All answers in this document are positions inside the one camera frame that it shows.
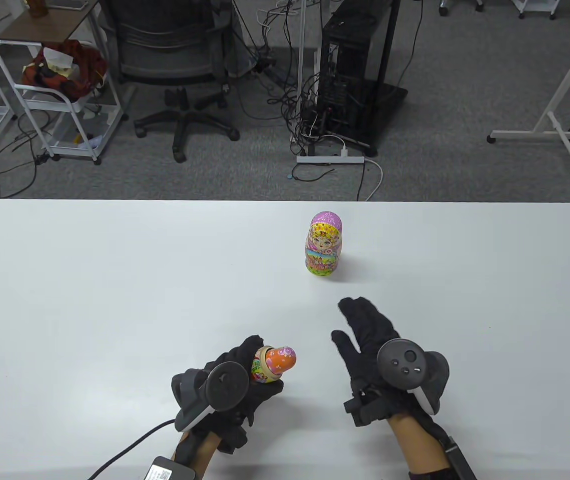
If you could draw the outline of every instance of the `matryoshka doll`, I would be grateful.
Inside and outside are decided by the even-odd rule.
[[[314,275],[330,275],[338,266],[342,248],[342,221],[334,212],[312,219],[305,242],[305,265]]]
[[[296,365],[296,352],[292,348],[273,348],[265,345],[253,357],[251,379],[260,384],[275,382],[294,365]]]

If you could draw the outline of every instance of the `black glove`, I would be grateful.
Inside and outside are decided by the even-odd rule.
[[[213,368],[223,362],[237,362],[251,375],[251,362],[257,350],[262,348],[264,343],[257,334],[246,338],[238,347],[232,348],[229,352],[222,354],[215,361],[210,361],[205,365],[204,370],[211,372]],[[241,425],[245,419],[249,426],[253,425],[253,416],[256,409],[262,402],[280,393],[283,389],[282,380],[271,383],[258,383],[251,381],[245,397],[233,409],[227,411],[215,411],[203,418],[195,427],[193,432],[203,434],[213,432],[222,441],[218,450],[224,453],[233,453],[236,448],[240,448],[247,442],[247,437]]]
[[[345,403],[345,409],[352,414],[356,426],[388,419],[395,414],[409,414],[434,438],[445,441],[447,434],[420,407],[415,396],[391,386],[380,375],[376,362],[378,351],[387,341],[400,338],[388,318],[363,297],[356,300],[343,298],[338,308],[354,331],[360,347],[358,352],[344,331],[331,332],[331,340],[338,347],[351,377],[354,398]]]

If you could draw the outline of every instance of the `white cable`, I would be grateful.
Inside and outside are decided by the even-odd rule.
[[[338,140],[340,140],[340,141],[342,142],[342,148],[343,148],[343,149],[346,149],[346,148],[347,148],[347,144],[345,143],[345,141],[344,141],[342,138],[340,138],[338,135],[332,135],[332,134],[328,133],[327,135],[322,135],[322,136],[320,136],[320,137],[318,137],[318,138],[321,139],[321,138],[325,138],[325,137],[334,137],[334,138],[337,138]]]
[[[380,170],[380,180],[378,181],[378,185],[376,185],[376,188],[374,188],[374,191],[372,193],[370,193],[369,196],[365,199],[365,201],[368,202],[369,199],[371,199],[371,197],[374,196],[374,194],[376,193],[376,191],[380,187],[381,183],[383,183],[383,167],[381,167],[377,162],[374,162],[374,160],[370,160],[369,158],[365,158],[365,162],[373,163]]]

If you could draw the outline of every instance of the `stand base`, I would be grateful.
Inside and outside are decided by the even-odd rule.
[[[376,87],[374,80],[365,80],[364,84],[370,91]],[[328,118],[325,133],[342,138],[356,150],[362,151],[366,157],[375,157],[378,155],[376,147],[380,135],[388,126],[407,93],[404,88],[385,83],[377,103],[367,106],[367,111],[357,125],[347,125]]]

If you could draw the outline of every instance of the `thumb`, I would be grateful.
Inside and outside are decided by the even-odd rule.
[[[338,353],[342,357],[343,361],[345,361],[345,366],[347,367],[349,376],[351,378],[357,377],[358,373],[356,370],[360,354],[356,351],[356,347],[354,347],[349,336],[347,336],[347,334],[342,330],[334,330],[331,332],[331,341],[336,344]]]

